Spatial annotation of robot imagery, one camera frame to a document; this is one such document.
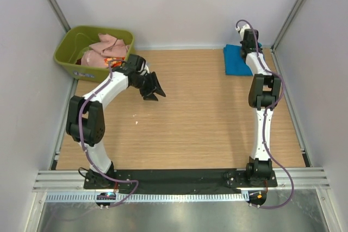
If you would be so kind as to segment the blue t shirt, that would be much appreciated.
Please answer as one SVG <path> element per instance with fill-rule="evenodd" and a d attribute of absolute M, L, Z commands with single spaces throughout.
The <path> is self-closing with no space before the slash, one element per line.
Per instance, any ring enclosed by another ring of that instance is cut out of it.
<path fill-rule="evenodd" d="M 246 51 L 255 52 L 255 49 L 242 49 L 237 45 L 225 45 L 223 57 L 225 62 L 225 74 L 228 76 L 253 76 L 250 68 L 245 64 L 243 53 Z"/>

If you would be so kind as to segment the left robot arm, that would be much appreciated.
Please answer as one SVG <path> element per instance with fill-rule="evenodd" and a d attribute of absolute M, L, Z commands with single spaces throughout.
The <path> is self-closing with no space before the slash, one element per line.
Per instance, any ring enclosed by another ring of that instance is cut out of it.
<path fill-rule="evenodd" d="M 105 80 L 96 88 L 69 101 L 66 133 L 79 143 L 90 164 L 84 176 L 86 189 L 109 189 L 120 183 L 103 143 L 104 110 L 110 102 L 129 87 L 138 89 L 145 101 L 166 96 L 156 73 L 150 71 L 147 61 L 139 55 L 130 54 L 125 61 L 111 59 L 108 70 Z"/>

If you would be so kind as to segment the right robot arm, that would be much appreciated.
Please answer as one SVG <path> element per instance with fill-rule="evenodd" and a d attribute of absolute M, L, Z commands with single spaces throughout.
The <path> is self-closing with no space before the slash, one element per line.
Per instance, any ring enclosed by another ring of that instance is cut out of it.
<path fill-rule="evenodd" d="M 273 183 L 270 123 L 281 81 L 267 67 L 255 35 L 247 30 L 237 60 L 249 78 L 222 73 L 213 50 L 175 51 L 155 62 L 167 97 L 149 104 L 141 126 L 154 167 L 175 174 L 192 167 L 225 167 L 230 188 Z"/>

